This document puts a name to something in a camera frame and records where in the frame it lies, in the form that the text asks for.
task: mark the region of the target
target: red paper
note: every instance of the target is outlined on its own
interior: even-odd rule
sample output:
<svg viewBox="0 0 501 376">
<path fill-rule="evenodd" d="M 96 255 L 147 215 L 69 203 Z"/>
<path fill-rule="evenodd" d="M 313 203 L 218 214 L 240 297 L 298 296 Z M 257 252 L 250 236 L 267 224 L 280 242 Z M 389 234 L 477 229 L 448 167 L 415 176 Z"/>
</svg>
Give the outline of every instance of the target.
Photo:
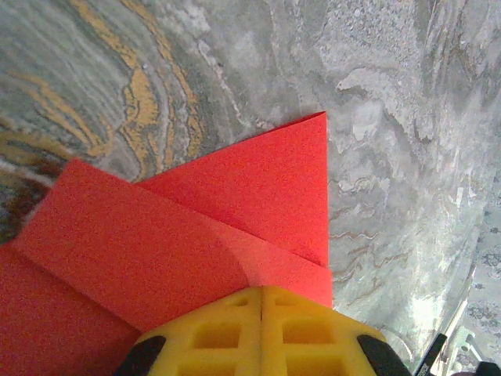
<svg viewBox="0 0 501 376">
<path fill-rule="evenodd" d="M 181 166 L 143 183 L 164 197 L 69 163 L 20 236 L 0 248 L 2 374 L 110 374 L 139 331 L 248 286 L 279 285 L 330 306 L 330 272 L 316 265 L 326 263 L 325 115 L 304 126 L 191 162 L 194 175 Z"/>
<path fill-rule="evenodd" d="M 139 186 L 327 267 L 326 145 L 322 112 Z"/>
</svg>

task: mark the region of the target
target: marble floor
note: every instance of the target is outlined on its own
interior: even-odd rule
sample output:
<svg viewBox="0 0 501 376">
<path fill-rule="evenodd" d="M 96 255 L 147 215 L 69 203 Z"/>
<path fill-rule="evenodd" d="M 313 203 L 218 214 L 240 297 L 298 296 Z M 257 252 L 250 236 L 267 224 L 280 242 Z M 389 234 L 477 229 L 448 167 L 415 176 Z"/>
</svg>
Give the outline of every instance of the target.
<svg viewBox="0 0 501 376">
<path fill-rule="evenodd" d="M 501 165 L 499 0 L 0 10 L 3 240 L 71 156 L 138 181 L 326 110 L 335 308 L 393 337 L 409 364 L 447 325 Z M 499 268 L 493 241 L 484 260 Z M 484 300 L 498 323 L 501 300 Z M 499 349 L 499 329 L 488 338 Z"/>
</svg>

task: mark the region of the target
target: black object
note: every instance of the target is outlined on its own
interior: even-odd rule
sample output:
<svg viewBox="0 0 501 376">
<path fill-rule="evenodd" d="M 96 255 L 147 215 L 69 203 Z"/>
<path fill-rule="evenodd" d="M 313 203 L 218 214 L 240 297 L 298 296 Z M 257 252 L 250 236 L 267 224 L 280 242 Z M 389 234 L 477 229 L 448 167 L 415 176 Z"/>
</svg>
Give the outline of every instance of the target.
<svg viewBox="0 0 501 376">
<path fill-rule="evenodd" d="M 165 337 L 157 335 L 134 345 L 113 376 L 147 376 L 165 341 Z"/>
<path fill-rule="evenodd" d="M 417 371 L 414 374 L 415 376 L 428 376 L 430 374 L 431 366 L 433 366 L 433 363 L 435 363 L 435 360 L 437 360 L 438 355 L 440 355 L 445 341 L 447 341 L 446 335 L 442 333 L 437 334 L 437 337 L 435 338 L 430 348 L 428 349 L 428 352 L 421 361 L 420 366 L 417 368 Z"/>
<path fill-rule="evenodd" d="M 366 334 L 359 335 L 357 340 L 377 376 L 411 376 L 388 343 Z"/>
<path fill-rule="evenodd" d="M 501 376 L 501 370 L 494 363 L 480 362 L 475 376 Z"/>
</svg>

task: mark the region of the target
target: yellow plastic object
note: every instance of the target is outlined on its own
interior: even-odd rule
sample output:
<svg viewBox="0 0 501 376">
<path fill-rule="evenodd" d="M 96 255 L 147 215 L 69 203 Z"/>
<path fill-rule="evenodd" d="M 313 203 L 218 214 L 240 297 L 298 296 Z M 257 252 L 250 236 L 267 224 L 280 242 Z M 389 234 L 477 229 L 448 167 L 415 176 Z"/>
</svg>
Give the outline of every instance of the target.
<svg viewBox="0 0 501 376">
<path fill-rule="evenodd" d="M 148 376 L 375 376 L 375 329 L 279 287 L 251 287 L 143 335 L 166 342 Z"/>
</svg>

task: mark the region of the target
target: gray marble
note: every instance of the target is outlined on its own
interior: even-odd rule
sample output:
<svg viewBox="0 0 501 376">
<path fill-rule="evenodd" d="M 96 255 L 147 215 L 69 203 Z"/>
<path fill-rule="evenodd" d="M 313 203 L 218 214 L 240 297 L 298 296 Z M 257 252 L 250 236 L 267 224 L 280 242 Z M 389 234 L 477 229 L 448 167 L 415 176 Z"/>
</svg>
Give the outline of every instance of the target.
<svg viewBox="0 0 501 376">
<path fill-rule="evenodd" d="M 326 110 L 335 308 L 409 363 L 447 325 L 499 166 L 501 2 L 0 9 L 4 239 L 70 155 L 136 181 Z"/>
</svg>

